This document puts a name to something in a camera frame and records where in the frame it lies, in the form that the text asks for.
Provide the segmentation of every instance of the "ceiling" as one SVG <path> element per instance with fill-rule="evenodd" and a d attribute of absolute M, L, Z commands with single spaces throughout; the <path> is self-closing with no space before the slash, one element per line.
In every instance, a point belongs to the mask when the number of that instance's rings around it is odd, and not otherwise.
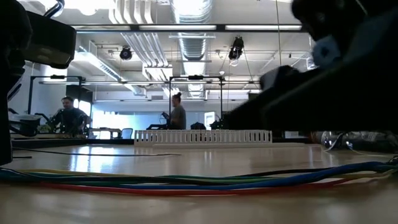
<path fill-rule="evenodd" d="M 299 24 L 291 11 L 287 0 L 275 2 L 273 0 L 214 0 L 211 12 L 212 24 Z M 29 11 L 43 14 L 45 9 L 37 1 L 22 1 Z M 155 23 L 172 23 L 170 5 L 157 1 L 152 2 L 152 18 Z M 66 24 L 111 24 L 108 19 L 108 10 L 99 9 L 92 16 L 85 16 L 77 9 L 64 9 L 62 14 L 54 19 Z M 167 60 L 173 66 L 173 75 L 183 73 L 177 39 L 171 39 L 170 33 L 158 33 L 161 46 Z M 224 72 L 227 80 L 258 80 L 269 70 L 280 65 L 292 65 L 303 71 L 307 69 L 308 53 L 311 49 L 310 37 L 304 33 L 227 33 L 209 34 L 215 36 L 208 46 L 206 75 L 219 75 Z M 234 38 L 239 35 L 244 41 L 244 53 L 237 66 L 230 66 L 228 52 Z M 78 34 L 78 38 L 92 41 L 98 48 L 98 57 L 118 71 L 121 71 L 125 80 L 143 81 L 142 63 L 133 53 L 132 60 L 122 61 L 119 53 L 127 45 L 119 33 Z M 87 62 L 72 62 L 68 74 L 82 75 L 87 80 L 111 81 L 101 70 Z M 90 86 L 96 91 L 130 91 L 123 86 Z M 207 85 L 206 89 L 218 88 L 218 85 Z M 231 89 L 252 89 L 255 85 L 228 85 Z"/>

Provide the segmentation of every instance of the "table surface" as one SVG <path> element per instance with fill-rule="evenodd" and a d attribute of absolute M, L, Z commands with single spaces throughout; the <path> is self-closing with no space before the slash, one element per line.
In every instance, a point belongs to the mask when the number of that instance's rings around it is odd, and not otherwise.
<path fill-rule="evenodd" d="M 103 145 L 52 150 L 92 154 L 172 152 L 182 156 L 88 157 L 17 151 L 15 156 L 33 156 L 33 159 L 18 159 L 5 167 L 137 175 L 226 176 L 388 160 L 351 151 L 323 152 L 319 146 L 165 151 Z M 225 197 L 143 197 L 2 184 L 0 198 L 2 224 L 398 223 L 398 181 L 394 178 L 313 192 Z"/>

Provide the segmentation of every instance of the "spotlight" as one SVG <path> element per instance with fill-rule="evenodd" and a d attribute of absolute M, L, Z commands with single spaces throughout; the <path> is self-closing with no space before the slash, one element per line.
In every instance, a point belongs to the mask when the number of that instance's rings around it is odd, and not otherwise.
<path fill-rule="evenodd" d="M 132 58 L 132 52 L 130 47 L 124 46 L 122 51 L 120 52 L 120 58 L 122 60 L 130 60 Z"/>
<path fill-rule="evenodd" d="M 231 50 L 229 51 L 229 59 L 237 60 L 242 55 L 242 49 L 244 48 L 244 42 L 242 37 L 235 37 L 235 40 L 232 44 Z"/>

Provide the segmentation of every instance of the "air duct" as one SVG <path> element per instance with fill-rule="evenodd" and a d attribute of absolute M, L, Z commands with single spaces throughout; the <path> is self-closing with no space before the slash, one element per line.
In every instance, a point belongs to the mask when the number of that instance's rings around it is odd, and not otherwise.
<path fill-rule="evenodd" d="M 206 24 L 211 18 L 213 0 L 171 0 L 172 13 L 177 24 Z M 208 39 L 188 39 L 184 36 L 205 36 L 205 33 L 178 33 L 181 58 L 186 75 L 204 75 L 205 62 L 189 62 L 207 60 Z M 203 97 L 202 84 L 189 84 L 188 90 L 193 91 L 192 97 Z"/>

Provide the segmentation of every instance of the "dark shirt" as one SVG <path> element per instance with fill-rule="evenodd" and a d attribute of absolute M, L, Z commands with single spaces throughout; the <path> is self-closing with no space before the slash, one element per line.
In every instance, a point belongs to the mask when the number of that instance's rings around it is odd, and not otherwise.
<path fill-rule="evenodd" d="M 185 130 L 187 128 L 187 117 L 181 105 L 174 108 L 170 117 L 172 120 L 177 120 L 176 123 L 172 121 L 172 126 L 175 126 L 175 129 Z"/>
<path fill-rule="evenodd" d="M 56 126 L 61 123 L 65 127 L 65 131 L 70 133 L 73 131 L 73 128 L 77 128 L 83 124 L 87 117 L 87 114 L 78 108 L 62 109 L 58 110 L 57 114 L 54 115 L 52 124 Z"/>

